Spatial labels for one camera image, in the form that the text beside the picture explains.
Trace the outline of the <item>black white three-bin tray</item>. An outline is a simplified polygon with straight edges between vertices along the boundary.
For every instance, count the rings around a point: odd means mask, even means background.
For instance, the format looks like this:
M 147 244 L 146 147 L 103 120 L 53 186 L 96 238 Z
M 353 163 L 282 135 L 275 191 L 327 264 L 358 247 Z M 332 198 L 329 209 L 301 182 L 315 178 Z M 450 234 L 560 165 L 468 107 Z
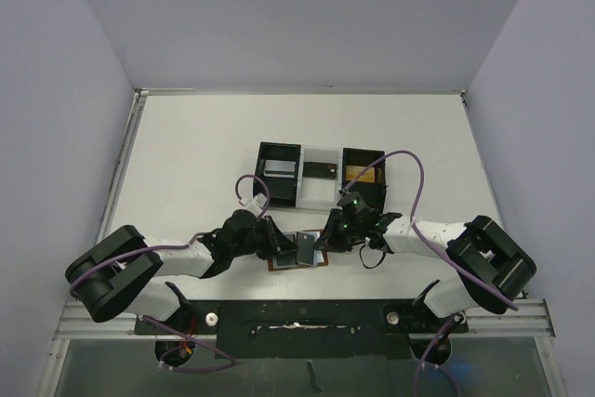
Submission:
M 328 211 L 337 205 L 339 192 L 348 187 L 367 205 L 382 211 L 387 193 L 386 164 L 367 166 L 384 154 L 347 147 L 261 142 L 253 194 L 268 197 L 271 208 Z

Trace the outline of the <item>black card from holder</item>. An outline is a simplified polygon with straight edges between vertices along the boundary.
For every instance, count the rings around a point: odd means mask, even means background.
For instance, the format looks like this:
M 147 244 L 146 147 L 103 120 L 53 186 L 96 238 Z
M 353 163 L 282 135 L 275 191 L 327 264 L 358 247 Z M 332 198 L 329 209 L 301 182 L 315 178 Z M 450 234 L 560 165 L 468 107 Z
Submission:
M 298 265 L 304 266 L 315 266 L 316 265 L 316 254 L 314 249 L 314 243 L 316 236 L 310 232 L 297 232 L 296 233 L 296 245 L 297 254 L 296 261 Z

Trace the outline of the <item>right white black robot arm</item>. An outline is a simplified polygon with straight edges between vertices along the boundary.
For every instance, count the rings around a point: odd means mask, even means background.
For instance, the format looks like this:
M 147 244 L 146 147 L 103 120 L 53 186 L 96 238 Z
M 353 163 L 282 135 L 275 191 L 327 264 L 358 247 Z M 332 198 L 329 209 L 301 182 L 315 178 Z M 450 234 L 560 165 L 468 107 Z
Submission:
M 353 192 L 330 211 L 314 247 L 343 253 L 358 245 L 439 258 L 456 271 L 457 278 L 440 279 L 420 294 L 414 318 L 427 331 L 471 308 L 505 313 L 537 272 L 532 258 L 487 216 L 458 223 L 418 221 L 396 212 L 381 214 Z

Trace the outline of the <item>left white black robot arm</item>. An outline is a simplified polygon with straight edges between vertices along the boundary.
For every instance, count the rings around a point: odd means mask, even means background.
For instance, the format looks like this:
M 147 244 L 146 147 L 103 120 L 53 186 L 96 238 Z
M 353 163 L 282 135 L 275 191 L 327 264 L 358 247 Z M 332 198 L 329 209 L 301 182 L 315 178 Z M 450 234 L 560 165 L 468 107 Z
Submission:
M 124 225 L 72 262 L 65 278 L 70 295 L 96 323 L 132 312 L 177 333 L 188 324 L 190 311 L 166 277 L 210 279 L 243 256 L 272 260 L 297 251 L 295 238 L 282 233 L 272 218 L 236 210 L 220 228 L 176 245 L 148 245 L 135 226 Z

